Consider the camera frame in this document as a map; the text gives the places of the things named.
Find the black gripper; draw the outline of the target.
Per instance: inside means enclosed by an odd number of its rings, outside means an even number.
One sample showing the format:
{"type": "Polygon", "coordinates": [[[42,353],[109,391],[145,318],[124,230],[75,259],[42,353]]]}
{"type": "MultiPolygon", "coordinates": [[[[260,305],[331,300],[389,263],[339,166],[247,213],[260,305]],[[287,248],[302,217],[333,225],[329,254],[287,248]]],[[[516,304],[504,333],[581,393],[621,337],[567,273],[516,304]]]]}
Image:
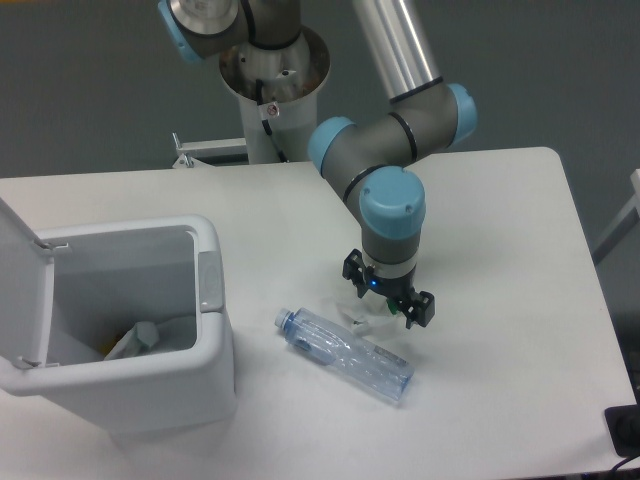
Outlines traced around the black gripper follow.
{"type": "Polygon", "coordinates": [[[430,292],[416,291],[413,285],[415,269],[396,278],[378,275],[366,266],[362,252],[353,249],[345,258],[342,277],[356,288],[358,298],[371,291],[395,302],[405,317],[405,328],[414,325],[425,328],[435,315],[435,297],[430,292]]]}

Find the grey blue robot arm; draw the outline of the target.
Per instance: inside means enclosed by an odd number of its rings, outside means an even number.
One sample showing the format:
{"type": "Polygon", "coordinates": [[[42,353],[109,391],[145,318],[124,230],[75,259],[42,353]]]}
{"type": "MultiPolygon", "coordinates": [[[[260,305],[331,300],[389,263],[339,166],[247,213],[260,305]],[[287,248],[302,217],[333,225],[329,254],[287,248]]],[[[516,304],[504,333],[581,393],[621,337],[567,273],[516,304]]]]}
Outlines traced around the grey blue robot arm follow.
{"type": "Polygon", "coordinates": [[[478,114],[463,86],[443,80],[413,3],[354,3],[391,106],[365,126],[318,120],[330,55],[299,2],[162,1],[158,10],[185,61],[218,58],[249,162],[312,162],[358,222],[361,247],[343,277],[384,297],[408,326],[427,325],[434,297],[414,287],[425,191],[409,166],[467,138],[478,114]]]}

